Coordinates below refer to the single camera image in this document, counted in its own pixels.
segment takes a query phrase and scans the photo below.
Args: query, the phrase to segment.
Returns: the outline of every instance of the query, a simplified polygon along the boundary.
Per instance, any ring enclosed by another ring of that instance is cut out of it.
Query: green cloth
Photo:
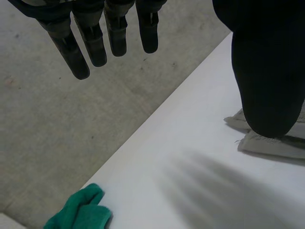
[[[98,206],[104,193],[97,184],[74,193],[63,209],[48,220],[44,229],[103,229],[111,212]]]

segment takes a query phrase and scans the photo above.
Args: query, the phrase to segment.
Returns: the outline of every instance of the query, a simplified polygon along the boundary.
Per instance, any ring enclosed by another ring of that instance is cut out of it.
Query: white tabletop
[[[231,40],[87,182],[105,191],[111,229],[305,228],[304,163],[238,152],[244,134],[223,121],[241,108]]]

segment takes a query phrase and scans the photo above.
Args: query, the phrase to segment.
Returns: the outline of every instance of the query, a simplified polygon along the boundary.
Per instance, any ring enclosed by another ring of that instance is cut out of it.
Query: concrete floor
[[[159,50],[149,55],[130,10],[121,58],[111,54],[102,17],[102,68],[91,65],[73,22],[91,69],[79,81],[43,28],[0,1],[0,211],[41,227],[229,33],[211,0],[169,0],[159,15]]]

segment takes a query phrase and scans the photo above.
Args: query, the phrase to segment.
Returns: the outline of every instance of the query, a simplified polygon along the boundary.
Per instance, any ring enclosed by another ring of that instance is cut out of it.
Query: robotic hand
[[[48,32],[59,52],[80,80],[90,75],[88,65],[70,28],[70,12],[81,32],[94,66],[107,63],[99,20],[104,11],[111,51],[123,56],[127,51],[125,15],[136,4],[144,51],[158,49],[158,11],[167,0],[9,0],[24,15],[35,18]]]

